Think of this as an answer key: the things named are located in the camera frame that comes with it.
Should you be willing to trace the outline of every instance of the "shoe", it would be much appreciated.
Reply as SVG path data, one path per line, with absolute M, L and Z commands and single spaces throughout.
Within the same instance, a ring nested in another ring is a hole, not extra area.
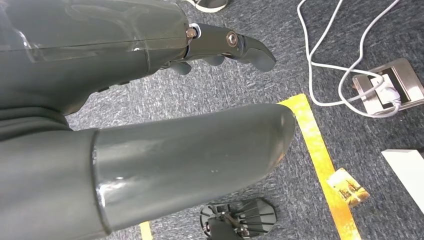
M 191 3 L 197 10 L 205 13 L 216 13 L 228 4 L 229 0 L 183 0 Z

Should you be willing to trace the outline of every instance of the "white cord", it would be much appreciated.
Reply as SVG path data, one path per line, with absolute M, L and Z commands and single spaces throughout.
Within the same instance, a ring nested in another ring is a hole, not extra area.
M 308 30 L 307 30 L 305 21 L 304 21 L 304 19 L 302 17 L 302 13 L 301 13 L 301 7 L 305 3 L 305 1 L 306 0 L 302 0 L 299 3 L 299 5 L 297 6 L 297 15 L 299 16 L 299 19 L 300 19 L 300 22 L 301 22 L 301 25 L 302 25 L 302 28 L 303 28 L 304 36 L 305 36 L 305 51 L 306 51 L 306 58 L 307 58 L 307 61 L 308 61 L 308 68 L 309 68 L 309 94 L 310 94 L 310 97 L 311 97 L 312 101 L 316 105 L 322 106 L 322 107 L 329 107 L 329 106 L 336 106 L 336 105 L 345 104 L 352 111 L 354 111 L 354 112 L 356 112 L 356 113 L 358 113 L 360 115 L 363 115 L 363 116 L 366 116 L 366 117 L 371 117 L 371 118 L 386 118 L 386 117 L 391 117 L 394 114 L 396 114 L 399 111 L 400 99 L 392 99 L 392 101 L 393 101 L 392 103 L 394 105 L 394 110 L 392 112 L 387 113 L 387 114 L 379 114 L 379 115 L 371 115 L 371 114 L 367 114 L 367 113 L 364 113 L 362 111 L 359 111 L 358 109 L 356 109 L 355 107 L 353 107 L 349 102 L 358 100 L 358 99 L 360 99 L 360 98 L 368 95 L 369 93 L 374 92 L 378 87 L 380 87 L 384 83 L 384 78 L 381 75 L 378 75 L 376 73 L 369 72 L 369 71 L 363 71 L 363 70 L 354 69 L 354 68 L 363 59 L 363 55 L 364 55 L 364 41 L 365 41 L 365 37 L 366 37 L 367 33 L 369 32 L 369 30 L 373 27 L 373 25 L 382 16 L 384 16 L 388 11 L 390 11 L 390 9 L 392 9 L 400 0 L 395 0 L 388 8 L 386 8 L 382 13 L 380 13 L 380 15 L 378 15 L 371 22 L 371 24 L 366 28 L 365 32 L 362 35 L 361 42 L 360 42 L 360 45 L 359 45 L 359 58 L 349 68 L 341 67 L 341 66 L 334 66 L 334 65 L 329 65 L 329 64 L 316 63 L 316 62 L 313 62 L 312 61 L 312 56 L 314 55 L 315 51 L 318 49 L 318 47 L 320 46 L 320 44 L 323 42 L 324 38 L 326 37 L 327 33 L 329 32 L 330 27 L 333 24 L 334 19 L 336 18 L 337 12 L 339 11 L 339 8 L 342 5 L 343 0 L 339 0 L 337 6 L 336 6 L 336 8 L 335 8 L 335 10 L 334 10 L 334 12 L 333 12 L 333 14 L 331 16 L 331 19 L 328 22 L 328 25 L 327 25 L 324 33 L 322 34 L 321 38 L 318 40 L 318 42 L 316 43 L 316 45 L 313 47 L 313 49 L 312 49 L 311 52 L 309 52 Z M 313 91 L 312 66 L 346 71 L 345 74 L 343 75 L 343 78 L 340 80 L 340 83 L 339 83 L 339 86 L 338 86 L 338 93 L 339 93 L 339 97 L 340 97 L 341 101 L 323 103 L 323 102 L 319 102 L 315 98 L 314 91 Z M 344 81 L 346 80 L 346 78 L 350 74 L 350 72 L 365 74 L 365 75 L 373 76 L 375 78 L 379 78 L 380 79 L 379 84 L 377 84 L 373 88 L 367 90 L 366 92 L 364 92 L 364 93 L 362 93 L 362 94 L 360 94 L 358 96 L 355 96 L 355 97 L 346 99 L 346 98 L 344 98 L 341 89 L 342 89 L 342 86 L 343 86 Z

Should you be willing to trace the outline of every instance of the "black mechanical component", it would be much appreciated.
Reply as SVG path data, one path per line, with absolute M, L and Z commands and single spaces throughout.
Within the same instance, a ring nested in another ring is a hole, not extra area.
M 200 226 L 208 240 L 263 236 L 276 222 L 274 206 L 263 198 L 209 204 L 200 211 Z
M 192 67 L 186 62 L 197 59 L 218 66 L 226 57 L 243 64 L 252 64 L 263 72 L 271 71 L 277 63 L 270 50 L 254 38 L 237 34 L 225 27 L 202 23 L 193 23 L 190 26 L 194 29 L 195 35 L 189 42 L 184 57 L 165 65 L 179 74 L 188 74 Z

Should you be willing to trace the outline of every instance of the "yellow floor marking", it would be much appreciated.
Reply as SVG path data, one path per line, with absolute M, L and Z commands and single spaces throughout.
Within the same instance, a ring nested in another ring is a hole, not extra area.
M 279 104 L 289 107 L 296 116 L 340 239 L 360 240 L 361 236 L 348 205 L 326 182 L 335 169 L 306 95 L 299 94 Z
M 148 221 L 140 223 L 140 232 L 142 240 L 153 240 L 150 224 Z

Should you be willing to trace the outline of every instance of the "floor outlet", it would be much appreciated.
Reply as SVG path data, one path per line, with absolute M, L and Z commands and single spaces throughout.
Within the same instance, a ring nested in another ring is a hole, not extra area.
M 402 102 L 399 110 L 424 104 L 424 87 L 405 58 L 376 67 L 370 72 L 383 76 L 385 83 L 379 88 L 392 87 L 397 90 Z M 358 93 L 362 94 L 380 82 L 376 77 L 362 74 L 354 76 L 353 83 Z M 393 111 L 393 105 L 381 96 L 379 88 L 361 98 L 368 114 L 384 114 Z

